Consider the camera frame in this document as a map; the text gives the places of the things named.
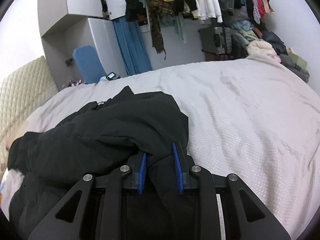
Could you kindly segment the small digital clock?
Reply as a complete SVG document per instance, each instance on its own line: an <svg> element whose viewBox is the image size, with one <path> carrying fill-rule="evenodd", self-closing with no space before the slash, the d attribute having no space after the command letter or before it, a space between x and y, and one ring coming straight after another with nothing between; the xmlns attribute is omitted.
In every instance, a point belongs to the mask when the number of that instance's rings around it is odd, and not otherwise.
<svg viewBox="0 0 320 240"><path fill-rule="evenodd" d="M120 78L120 75L116 74L114 72L110 72L109 74L106 75L106 79L109 80L109 81L117 80L119 78Z"/></svg>

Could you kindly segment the blue curtain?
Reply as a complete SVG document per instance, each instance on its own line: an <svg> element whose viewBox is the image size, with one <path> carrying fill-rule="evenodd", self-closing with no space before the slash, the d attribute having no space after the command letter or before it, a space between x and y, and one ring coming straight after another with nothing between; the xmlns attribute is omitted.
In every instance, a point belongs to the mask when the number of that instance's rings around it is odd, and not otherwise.
<svg viewBox="0 0 320 240"><path fill-rule="evenodd" d="M112 23L127 75L152 71L138 22L127 22L123 16L114 19Z"/></svg>

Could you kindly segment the green box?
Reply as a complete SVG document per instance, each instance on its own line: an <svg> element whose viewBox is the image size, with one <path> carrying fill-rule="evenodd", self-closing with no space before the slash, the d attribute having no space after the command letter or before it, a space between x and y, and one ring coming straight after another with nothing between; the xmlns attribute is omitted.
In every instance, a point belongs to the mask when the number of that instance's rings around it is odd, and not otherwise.
<svg viewBox="0 0 320 240"><path fill-rule="evenodd" d="M299 65L301 68L303 68L304 70L307 69L307 65L308 63L300 56L298 56L297 54L295 54L292 50L292 48L287 48L287 53L289 55L289 57L292 59L292 61Z"/></svg>

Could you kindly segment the black storage rack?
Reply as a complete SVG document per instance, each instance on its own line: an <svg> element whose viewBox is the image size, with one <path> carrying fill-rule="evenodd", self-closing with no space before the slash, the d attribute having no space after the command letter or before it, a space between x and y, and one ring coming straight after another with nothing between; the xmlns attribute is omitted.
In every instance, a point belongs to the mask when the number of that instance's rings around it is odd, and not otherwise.
<svg viewBox="0 0 320 240"><path fill-rule="evenodd" d="M249 42L234 29L207 27L198 32L205 61L228 61L248 56Z"/></svg>

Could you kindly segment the white hanging sweater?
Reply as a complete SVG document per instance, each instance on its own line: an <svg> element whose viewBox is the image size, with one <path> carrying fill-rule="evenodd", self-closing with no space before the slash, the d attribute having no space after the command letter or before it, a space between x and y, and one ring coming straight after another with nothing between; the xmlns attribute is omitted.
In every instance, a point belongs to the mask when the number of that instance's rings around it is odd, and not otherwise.
<svg viewBox="0 0 320 240"><path fill-rule="evenodd" d="M196 0L196 6L192 11L194 18L201 21L215 18L218 23L223 22L219 0Z"/></svg>

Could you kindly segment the light grey bed cover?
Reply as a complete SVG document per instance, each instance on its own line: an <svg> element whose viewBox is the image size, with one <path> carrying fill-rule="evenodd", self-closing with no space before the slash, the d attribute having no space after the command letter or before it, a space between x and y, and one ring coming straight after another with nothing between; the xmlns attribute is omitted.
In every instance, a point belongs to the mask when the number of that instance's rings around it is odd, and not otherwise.
<svg viewBox="0 0 320 240"><path fill-rule="evenodd" d="M220 175L238 172L292 239L319 207L319 96L278 63L250 57L167 67L66 88L30 117L46 131L123 87L171 94L189 118L189 153Z"/></svg>

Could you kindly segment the pile of clothes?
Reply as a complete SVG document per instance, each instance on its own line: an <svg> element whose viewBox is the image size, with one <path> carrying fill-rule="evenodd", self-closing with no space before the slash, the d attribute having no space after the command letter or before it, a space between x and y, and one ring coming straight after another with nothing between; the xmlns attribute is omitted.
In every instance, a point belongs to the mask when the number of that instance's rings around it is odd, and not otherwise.
<svg viewBox="0 0 320 240"><path fill-rule="evenodd" d="M260 31L250 21L240 20L231 24L231 41L235 59L244 59L252 54L266 55L308 83L309 72L293 60L284 42L275 33Z"/></svg>

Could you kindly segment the cosmetic bottles on nightstand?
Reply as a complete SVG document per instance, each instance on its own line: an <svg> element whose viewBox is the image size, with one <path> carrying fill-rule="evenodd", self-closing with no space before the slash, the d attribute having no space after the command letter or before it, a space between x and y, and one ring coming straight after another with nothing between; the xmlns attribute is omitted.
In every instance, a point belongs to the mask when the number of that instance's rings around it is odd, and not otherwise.
<svg viewBox="0 0 320 240"><path fill-rule="evenodd" d="M79 85L85 85L86 83L83 80L69 80L66 84L62 86L62 89L67 87L75 87Z"/></svg>

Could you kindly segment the brown patterned hanging scarf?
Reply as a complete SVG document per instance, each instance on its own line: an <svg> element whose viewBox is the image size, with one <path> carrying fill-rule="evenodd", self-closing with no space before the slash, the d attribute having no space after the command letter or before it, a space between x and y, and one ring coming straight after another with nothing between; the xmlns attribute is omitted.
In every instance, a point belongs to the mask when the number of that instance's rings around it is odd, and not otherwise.
<svg viewBox="0 0 320 240"><path fill-rule="evenodd" d="M174 16L174 3L165 0L147 0L152 47L157 54L166 53L160 20L164 15Z"/></svg>

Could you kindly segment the grey wall cabinet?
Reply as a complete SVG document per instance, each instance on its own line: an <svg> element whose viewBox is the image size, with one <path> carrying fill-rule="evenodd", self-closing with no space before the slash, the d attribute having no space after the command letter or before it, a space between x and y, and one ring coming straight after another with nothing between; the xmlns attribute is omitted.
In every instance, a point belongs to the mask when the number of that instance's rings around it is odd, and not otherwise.
<svg viewBox="0 0 320 240"><path fill-rule="evenodd" d="M92 46L106 73L120 77L127 73L112 21L103 18L101 0L38 0L41 41L49 69L58 90L69 80L83 80L73 51Z"/></svg>

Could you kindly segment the large black jacket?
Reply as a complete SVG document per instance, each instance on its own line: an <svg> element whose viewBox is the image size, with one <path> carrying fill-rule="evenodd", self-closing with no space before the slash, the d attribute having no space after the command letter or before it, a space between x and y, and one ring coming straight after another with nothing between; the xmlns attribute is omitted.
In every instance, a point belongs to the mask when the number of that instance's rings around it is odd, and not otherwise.
<svg viewBox="0 0 320 240"><path fill-rule="evenodd" d="M90 102L44 133L27 132L9 151L8 169L24 175L9 205L9 220L27 239L85 174L106 175L129 157L147 156L143 194L129 197L130 239L193 239L195 199L179 194L171 146L185 150L188 117L162 92L125 87L102 104Z"/></svg>

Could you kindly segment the cream quilted headboard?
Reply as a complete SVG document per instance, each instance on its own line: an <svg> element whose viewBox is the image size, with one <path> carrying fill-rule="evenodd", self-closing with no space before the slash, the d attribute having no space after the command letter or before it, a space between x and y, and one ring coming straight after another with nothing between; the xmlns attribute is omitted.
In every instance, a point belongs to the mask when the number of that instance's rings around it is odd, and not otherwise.
<svg viewBox="0 0 320 240"><path fill-rule="evenodd" d="M1 141L56 93L58 88L44 56L6 77L1 83Z"/></svg>

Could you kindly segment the teal hanger with small garments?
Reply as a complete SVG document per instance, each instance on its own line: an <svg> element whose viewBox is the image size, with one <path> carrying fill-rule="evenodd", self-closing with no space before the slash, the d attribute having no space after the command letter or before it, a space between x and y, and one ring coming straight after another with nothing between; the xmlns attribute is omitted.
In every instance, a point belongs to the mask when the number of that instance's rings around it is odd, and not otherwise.
<svg viewBox="0 0 320 240"><path fill-rule="evenodd" d="M247 14L251 22L260 25L268 14L275 14L270 0L246 0Z"/></svg>

